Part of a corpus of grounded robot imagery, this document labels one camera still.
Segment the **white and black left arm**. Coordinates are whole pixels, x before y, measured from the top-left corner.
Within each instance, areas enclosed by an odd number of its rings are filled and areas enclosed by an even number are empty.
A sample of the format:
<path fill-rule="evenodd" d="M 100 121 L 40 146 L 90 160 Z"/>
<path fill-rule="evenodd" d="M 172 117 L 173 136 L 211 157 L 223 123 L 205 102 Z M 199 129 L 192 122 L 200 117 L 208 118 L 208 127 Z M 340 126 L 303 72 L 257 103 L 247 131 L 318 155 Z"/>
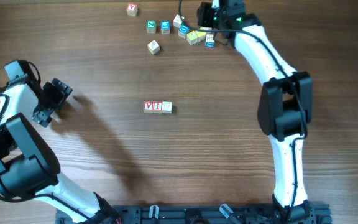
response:
<path fill-rule="evenodd" d="M 61 172 L 55 153 L 31 124 L 48 126 L 72 89 L 57 78 L 42 84 L 37 67 L 26 60 L 4 68 L 9 81 L 0 87 L 0 200 L 45 202 L 73 223 L 121 223 L 105 199 Z"/>

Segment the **yellow wooden block front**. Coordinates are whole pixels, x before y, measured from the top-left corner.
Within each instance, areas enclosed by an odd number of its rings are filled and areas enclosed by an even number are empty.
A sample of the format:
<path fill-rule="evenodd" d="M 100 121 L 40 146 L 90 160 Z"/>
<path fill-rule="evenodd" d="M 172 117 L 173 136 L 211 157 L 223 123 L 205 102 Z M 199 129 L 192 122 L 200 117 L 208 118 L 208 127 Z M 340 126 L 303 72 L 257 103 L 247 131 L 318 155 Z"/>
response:
<path fill-rule="evenodd" d="M 188 43 L 190 45 L 193 45 L 193 44 L 197 43 L 198 42 L 198 36 L 197 36 L 196 32 L 191 31 L 191 32 L 187 33 L 186 40 L 188 41 Z"/>

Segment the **plain wooden block lowest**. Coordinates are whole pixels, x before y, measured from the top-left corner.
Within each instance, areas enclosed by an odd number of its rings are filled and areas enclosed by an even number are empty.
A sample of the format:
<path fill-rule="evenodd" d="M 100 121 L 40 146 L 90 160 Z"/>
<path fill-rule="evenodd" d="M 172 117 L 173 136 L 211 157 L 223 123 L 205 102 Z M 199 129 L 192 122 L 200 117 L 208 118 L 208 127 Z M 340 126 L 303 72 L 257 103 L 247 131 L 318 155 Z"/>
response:
<path fill-rule="evenodd" d="M 172 113 L 173 111 L 173 103 L 171 101 L 163 101 L 162 102 L 162 113 Z"/>

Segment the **block with blue side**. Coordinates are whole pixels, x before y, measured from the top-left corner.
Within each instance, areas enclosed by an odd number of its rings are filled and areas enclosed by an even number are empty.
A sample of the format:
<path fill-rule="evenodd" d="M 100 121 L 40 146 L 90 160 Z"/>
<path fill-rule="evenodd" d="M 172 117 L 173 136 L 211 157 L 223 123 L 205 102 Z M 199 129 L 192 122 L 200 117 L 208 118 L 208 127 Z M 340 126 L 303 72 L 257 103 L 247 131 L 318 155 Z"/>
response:
<path fill-rule="evenodd" d="M 214 47 L 215 46 L 215 41 L 214 41 L 214 35 L 213 34 L 206 34 L 205 46 L 206 47 Z"/>

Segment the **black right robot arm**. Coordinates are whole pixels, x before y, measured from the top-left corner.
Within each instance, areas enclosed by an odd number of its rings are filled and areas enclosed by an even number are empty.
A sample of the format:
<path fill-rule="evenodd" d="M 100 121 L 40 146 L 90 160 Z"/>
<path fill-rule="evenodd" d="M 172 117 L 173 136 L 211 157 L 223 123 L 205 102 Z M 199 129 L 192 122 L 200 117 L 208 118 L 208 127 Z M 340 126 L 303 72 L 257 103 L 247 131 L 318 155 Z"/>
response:
<path fill-rule="evenodd" d="M 262 90 L 257 120 L 273 150 L 273 214 L 280 223 L 295 223 L 310 214 L 303 181 L 302 152 L 311 121 L 312 79 L 297 72 L 270 43 L 255 14 L 243 1 L 203 2 L 198 25 L 220 33 L 249 63 Z"/>

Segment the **red I wooden block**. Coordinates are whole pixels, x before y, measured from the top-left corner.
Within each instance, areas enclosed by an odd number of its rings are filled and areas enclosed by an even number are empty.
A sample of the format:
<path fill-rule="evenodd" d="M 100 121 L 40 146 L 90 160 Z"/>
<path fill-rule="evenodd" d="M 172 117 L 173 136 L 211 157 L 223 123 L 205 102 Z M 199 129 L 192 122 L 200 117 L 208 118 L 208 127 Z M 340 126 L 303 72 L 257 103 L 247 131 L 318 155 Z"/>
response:
<path fill-rule="evenodd" d="M 162 113 L 162 105 L 163 105 L 162 101 L 154 101 L 152 107 L 153 113 Z"/>

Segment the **red A wooden block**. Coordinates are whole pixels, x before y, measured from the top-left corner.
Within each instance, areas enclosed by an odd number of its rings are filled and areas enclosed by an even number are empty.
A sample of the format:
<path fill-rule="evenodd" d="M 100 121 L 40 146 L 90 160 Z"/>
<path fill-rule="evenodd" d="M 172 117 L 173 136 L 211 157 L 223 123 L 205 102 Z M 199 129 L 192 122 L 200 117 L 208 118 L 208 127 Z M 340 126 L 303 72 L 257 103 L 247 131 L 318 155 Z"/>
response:
<path fill-rule="evenodd" d="M 153 113 L 153 101 L 144 101 L 143 111 L 144 113 Z"/>

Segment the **yellow wooden block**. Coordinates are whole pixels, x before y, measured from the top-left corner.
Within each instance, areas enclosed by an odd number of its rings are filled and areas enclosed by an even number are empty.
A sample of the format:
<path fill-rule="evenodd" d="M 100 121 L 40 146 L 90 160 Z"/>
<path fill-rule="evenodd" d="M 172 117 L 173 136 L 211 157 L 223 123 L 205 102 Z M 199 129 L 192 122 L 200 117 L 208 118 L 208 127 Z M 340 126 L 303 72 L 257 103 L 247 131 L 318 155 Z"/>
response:
<path fill-rule="evenodd" d="M 195 31 L 195 34 L 198 38 L 198 42 L 202 42 L 206 38 L 206 33 L 202 31 Z"/>
<path fill-rule="evenodd" d="M 193 44 L 197 43 L 198 42 L 198 36 L 197 36 L 196 32 L 191 31 L 191 32 L 187 33 L 186 40 L 188 41 L 188 43 L 190 45 L 193 45 Z"/>

